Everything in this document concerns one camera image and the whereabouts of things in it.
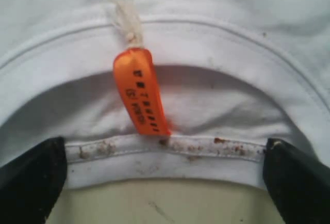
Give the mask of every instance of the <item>white fabric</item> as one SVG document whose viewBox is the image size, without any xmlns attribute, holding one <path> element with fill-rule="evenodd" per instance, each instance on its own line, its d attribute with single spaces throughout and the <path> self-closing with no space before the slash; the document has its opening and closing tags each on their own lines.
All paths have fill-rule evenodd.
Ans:
<svg viewBox="0 0 330 224">
<path fill-rule="evenodd" d="M 217 137 L 262 147 L 267 137 L 279 137 L 330 166 L 326 0 L 136 5 L 173 139 L 187 147 L 211 146 Z M 0 7 L 0 165 L 62 135 L 68 155 L 73 149 L 81 159 L 69 161 L 68 187 L 135 177 L 263 187 L 262 156 L 228 158 L 219 144 L 215 156 L 176 153 L 178 147 L 141 151 L 160 138 L 134 136 L 111 74 L 125 41 L 110 25 L 106 9 L 113 7 L 105 0 L 0 0 Z M 81 154 L 84 145 L 105 140 L 113 146 L 113 139 L 122 145 L 111 149 L 133 142 L 137 151 Z"/>
</svg>

